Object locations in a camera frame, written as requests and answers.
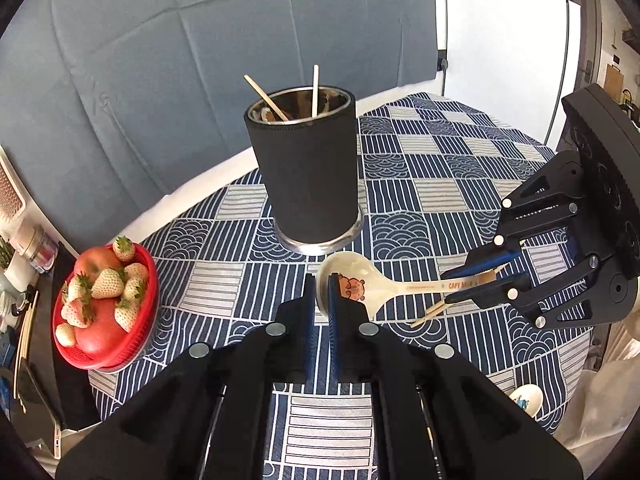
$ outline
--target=red basket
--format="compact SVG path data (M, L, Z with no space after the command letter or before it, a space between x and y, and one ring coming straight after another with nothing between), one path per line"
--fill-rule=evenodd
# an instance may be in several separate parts
M146 341L146 338L153 328L154 320L156 318L156 296L158 295L158 274L156 273L156 264L154 263L151 254L138 244L134 244L136 247L136 254L130 263L138 262L143 264L149 271L149 279L146 284L145 299L140 304L140 311L136 323L122 342L113 349L112 352L107 354L103 359L96 360L89 357L75 346L65 347L62 346L55 336L56 327L60 323L64 323L65 320L60 316L62 311L62 290L58 293L56 298L56 304L53 307L53 316L51 316L52 325L52 337L60 355L70 365L76 368L82 368L84 370L96 370L99 368L115 368L129 361L139 350L141 345ZM73 277L73 273L66 279L68 283Z

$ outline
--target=metal cup rim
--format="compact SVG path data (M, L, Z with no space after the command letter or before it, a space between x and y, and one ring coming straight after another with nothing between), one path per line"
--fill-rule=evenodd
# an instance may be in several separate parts
M312 86L299 86L296 88L285 88L284 90L279 90L277 92L274 92L273 94L268 94L269 97L271 99L273 99L274 97L277 97L279 95L283 95L283 94L288 94L288 93L292 93L292 92L299 92L301 90L313 90ZM259 105L260 103L264 103L265 106L268 106L267 103L264 101L264 99L258 99L254 104L252 104L251 106L249 106L245 112L246 116L249 117L249 119L256 123L256 124L267 124L269 126L289 126L291 124L302 124L302 123L308 123L310 121L317 121L318 119L324 119L326 117L330 117L332 115L337 114L338 112L340 112L341 110L344 110L345 108L349 107L349 105L351 104L351 95L342 90L341 88L335 87L335 86L319 86L318 90L335 90L337 92L340 92L341 95L343 95L344 97L347 98L347 102L345 102L345 104L343 104L342 106L336 108L335 110L330 110L328 112L324 112L322 114L318 114L316 117L306 117L303 119L294 119L292 121L271 121L271 122L267 122L267 121L258 121L256 119L254 119L254 117L251 114L251 111L257 107L257 105Z

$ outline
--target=tablecloth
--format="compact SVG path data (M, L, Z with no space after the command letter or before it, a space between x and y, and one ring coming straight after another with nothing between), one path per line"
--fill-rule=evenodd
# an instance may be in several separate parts
M358 121L358 199L366 218L345 249L364 254L393 280L436 280L461 265L469 249L492 240L501 197L554 155L485 113L425 93ZM526 270L535 284L548 280L572 264L565 237L559 230L530 238L502 273ZM280 303L302 294L305 273L324 259L278 243L258 170L217 190L143 245L161 284L157 331L144 357L128 368L90 373L102 418L192 343L223 346L272 320ZM569 289L549 302L576 293ZM395 298L377 320L411 344L450 343L506 393L538 384L545 397L536 420L553 432L574 392L590 330L539 332L510 305L479 310L471 302L409 327L408 320L439 299ZM319 313L314 330L313 376L303 386L274 387L264 477L377 478L369 387L335 381Z

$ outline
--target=gray curtain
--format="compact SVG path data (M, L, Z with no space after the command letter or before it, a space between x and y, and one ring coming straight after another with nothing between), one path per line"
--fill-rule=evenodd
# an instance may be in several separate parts
M321 82L432 79L434 0L25 0L0 40L0 143L78 250L250 145L242 113Z

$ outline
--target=silver cup base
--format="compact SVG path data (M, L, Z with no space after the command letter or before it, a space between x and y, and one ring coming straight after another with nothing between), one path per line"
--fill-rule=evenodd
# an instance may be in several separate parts
M323 254L329 254L340 250L347 244L353 242L358 237L360 231L362 231L363 225L364 213L362 211L362 208L358 206L358 217L356 218L355 224L353 224L345 233L327 242L309 244L289 238L280 230L280 228L278 227L278 222L274 222L276 238L282 244L282 246L293 253L304 254L305 256L322 256Z

